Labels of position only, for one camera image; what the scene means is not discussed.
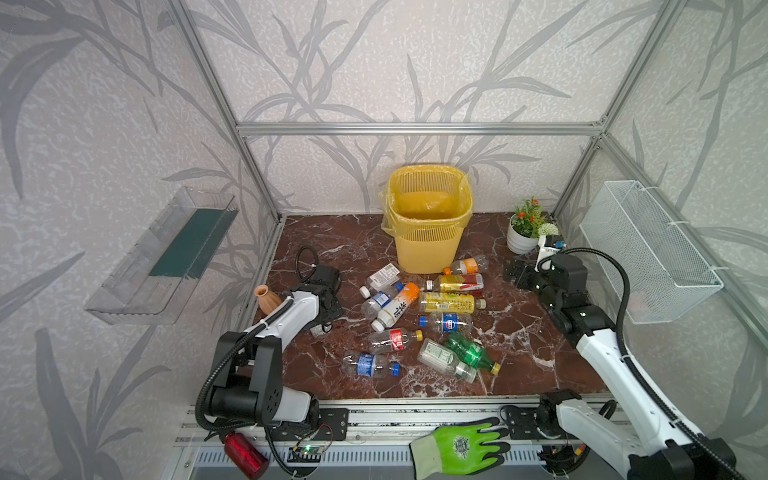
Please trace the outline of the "white label small bottle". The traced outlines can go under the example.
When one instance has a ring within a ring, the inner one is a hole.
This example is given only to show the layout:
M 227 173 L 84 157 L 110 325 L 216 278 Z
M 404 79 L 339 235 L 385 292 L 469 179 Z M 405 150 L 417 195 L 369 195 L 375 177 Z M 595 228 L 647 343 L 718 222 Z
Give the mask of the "white label small bottle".
M 385 287 L 394 285 L 400 280 L 400 276 L 401 270 L 399 266 L 396 263 L 390 262 L 368 276 L 363 285 L 359 288 L 359 292 L 364 299 L 368 299 L 374 293 L 381 291 Z

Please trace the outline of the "orange cap white label bottle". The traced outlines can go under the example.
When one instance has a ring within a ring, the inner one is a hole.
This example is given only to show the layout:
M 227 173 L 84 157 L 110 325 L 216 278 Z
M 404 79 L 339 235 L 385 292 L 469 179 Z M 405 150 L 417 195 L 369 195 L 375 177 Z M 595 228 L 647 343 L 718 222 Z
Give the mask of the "orange cap white label bottle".
M 419 298 L 420 292 L 421 289 L 416 284 L 412 282 L 405 284 L 402 290 L 378 312 L 371 322 L 371 327 L 376 332 L 392 328 L 408 307 Z

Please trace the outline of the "red label cola bottle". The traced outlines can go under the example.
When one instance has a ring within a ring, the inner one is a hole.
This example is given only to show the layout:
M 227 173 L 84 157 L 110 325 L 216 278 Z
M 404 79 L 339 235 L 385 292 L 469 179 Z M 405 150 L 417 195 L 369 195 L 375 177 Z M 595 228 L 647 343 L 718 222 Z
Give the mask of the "red label cola bottle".
M 421 330 L 410 331 L 403 328 L 392 328 L 369 335 L 367 352 L 374 355 L 400 352 L 410 344 L 423 340 L 424 335 Z

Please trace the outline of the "blue label crushed bottle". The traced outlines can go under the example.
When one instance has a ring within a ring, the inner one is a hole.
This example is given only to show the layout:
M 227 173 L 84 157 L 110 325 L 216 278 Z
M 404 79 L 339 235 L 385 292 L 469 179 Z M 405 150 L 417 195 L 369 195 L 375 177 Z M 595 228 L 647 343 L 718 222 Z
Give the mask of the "blue label crushed bottle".
M 346 375 L 367 378 L 400 377 L 402 367 L 398 362 L 391 361 L 383 354 L 346 352 L 341 363 L 342 372 Z

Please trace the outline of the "green plastic bottle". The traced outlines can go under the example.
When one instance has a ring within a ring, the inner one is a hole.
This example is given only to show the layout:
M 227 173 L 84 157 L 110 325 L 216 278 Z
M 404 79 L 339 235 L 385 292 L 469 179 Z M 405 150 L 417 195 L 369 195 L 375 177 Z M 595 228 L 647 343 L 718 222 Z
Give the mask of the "green plastic bottle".
M 445 346 L 470 367 L 487 370 L 492 375 L 498 375 L 501 370 L 501 365 L 492 360 L 489 353 L 479 343 L 470 340 L 460 332 L 450 333 Z

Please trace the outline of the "Pepsi bottle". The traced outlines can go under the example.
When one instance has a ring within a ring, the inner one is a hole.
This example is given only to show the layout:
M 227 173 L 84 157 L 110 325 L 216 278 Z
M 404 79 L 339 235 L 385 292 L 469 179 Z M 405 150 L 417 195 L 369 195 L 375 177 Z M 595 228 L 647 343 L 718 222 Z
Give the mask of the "Pepsi bottle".
M 419 326 L 437 335 L 454 332 L 469 335 L 473 321 L 469 314 L 432 312 L 419 316 Z

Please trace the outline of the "green label clear bottle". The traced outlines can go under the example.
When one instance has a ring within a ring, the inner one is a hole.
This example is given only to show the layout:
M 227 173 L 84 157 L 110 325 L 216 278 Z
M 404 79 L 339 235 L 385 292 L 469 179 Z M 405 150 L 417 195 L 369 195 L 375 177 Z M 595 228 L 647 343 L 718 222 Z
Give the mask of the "green label clear bottle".
M 431 339 L 423 342 L 417 354 L 417 360 L 439 373 L 455 376 L 468 383 L 473 383 L 477 377 L 477 370 L 474 367 L 461 361 L 449 348 Z

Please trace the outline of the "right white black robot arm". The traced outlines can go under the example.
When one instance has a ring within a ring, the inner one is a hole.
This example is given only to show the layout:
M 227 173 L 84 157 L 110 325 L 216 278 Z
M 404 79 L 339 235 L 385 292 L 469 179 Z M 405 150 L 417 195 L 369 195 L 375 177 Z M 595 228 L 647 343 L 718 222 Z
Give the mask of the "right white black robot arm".
M 538 427 L 582 441 L 625 479 L 739 479 L 736 455 L 721 438 L 707 437 L 658 388 L 629 351 L 624 326 L 630 279 L 609 254 L 595 250 L 619 274 L 622 292 L 614 318 L 586 291 L 584 248 L 561 250 L 536 263 L 514 260 L 503 277 L 537 295 L 557 330 L 578 351 L 622 407 L 635 432 L 617 427 L 575 393 L 542 396 Z

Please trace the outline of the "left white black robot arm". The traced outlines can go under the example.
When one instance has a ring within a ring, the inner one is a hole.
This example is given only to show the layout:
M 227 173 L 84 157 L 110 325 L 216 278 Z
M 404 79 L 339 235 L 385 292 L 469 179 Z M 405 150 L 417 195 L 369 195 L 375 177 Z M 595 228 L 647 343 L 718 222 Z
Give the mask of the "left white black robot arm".
M 310 245 L 301 246 L 295 260 L 306 251 L 313 256 L 310 271 L 296 268 L 299 283 L 286 299 L 255 325 L 219 338 L 194 406 L 199 427 L 214 434 L 251 426 L 319 428 L 319 403 L 314 396 L 283 385 L 282 356 L 299 334 L 326 334 L 342 317 L 341 273 L 321 264 Z

